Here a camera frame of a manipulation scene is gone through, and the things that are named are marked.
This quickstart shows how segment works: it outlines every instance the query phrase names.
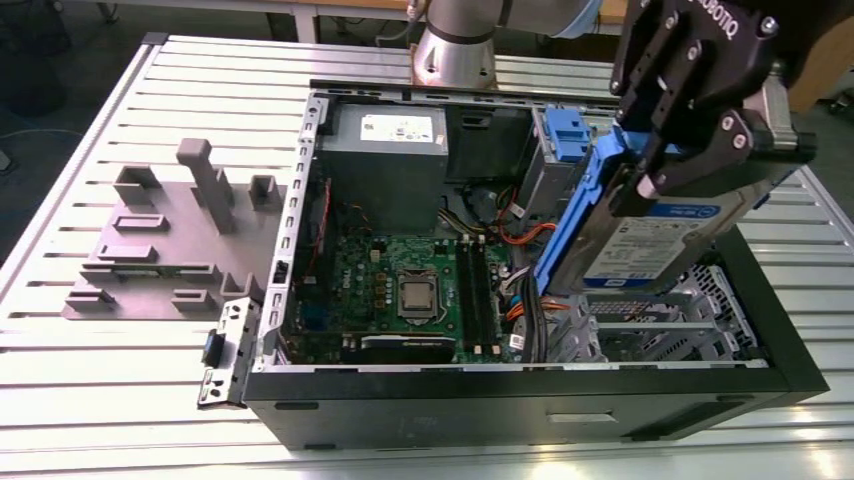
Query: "expansion slot bracket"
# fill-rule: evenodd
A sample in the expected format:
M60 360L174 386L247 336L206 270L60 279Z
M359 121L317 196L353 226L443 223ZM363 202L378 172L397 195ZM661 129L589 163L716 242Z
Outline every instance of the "expansion slot bracket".
M197 403L201 410L246 408L243 388L250 373L261 313L261 305L249 297L226 302L202 355L206 369Z

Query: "motherboard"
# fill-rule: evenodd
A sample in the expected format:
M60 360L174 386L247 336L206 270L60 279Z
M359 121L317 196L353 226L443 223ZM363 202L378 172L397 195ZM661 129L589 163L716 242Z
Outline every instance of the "motherboard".
M331 288L301 287L290 357L310 364L507 360L494 294L510 270L505 245L350 235L334 255Z

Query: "hard drive label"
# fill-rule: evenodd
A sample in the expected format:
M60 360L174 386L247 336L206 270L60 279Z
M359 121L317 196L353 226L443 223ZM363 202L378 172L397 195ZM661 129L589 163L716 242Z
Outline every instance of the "hard drive label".
M638 287L652 282L685 249L685 237L721 212L717 205L660 204L649 216L625 218L593 262L592 287Z

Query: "slotted aluminum table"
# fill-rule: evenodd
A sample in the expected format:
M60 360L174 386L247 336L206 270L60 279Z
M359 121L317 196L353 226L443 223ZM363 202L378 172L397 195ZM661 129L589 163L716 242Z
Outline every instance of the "slotted aluminum table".
M502 89L608 95L608 65L505 57L498 69ZM680 442L289 452L251 411L197 411L213 323L63 319L122 166L153 164L159 178L189 180L175 147L202 137L233 182L271 174L289 184L313 77L406 83L409 54L177 36L141 47L0 271L0 471L182 479L854 477L854 235L806 169L741 229L833 390Z

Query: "power supply label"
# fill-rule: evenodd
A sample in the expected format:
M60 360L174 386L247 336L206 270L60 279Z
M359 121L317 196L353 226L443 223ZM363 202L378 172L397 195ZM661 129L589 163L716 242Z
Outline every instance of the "power supply label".
M433 143L433 119L411 115L365 115L362 140Z
M685 237L718 213L717 205L658 204L646 217L625 218L585 274L585 284L626 288L652 282L685 250Z

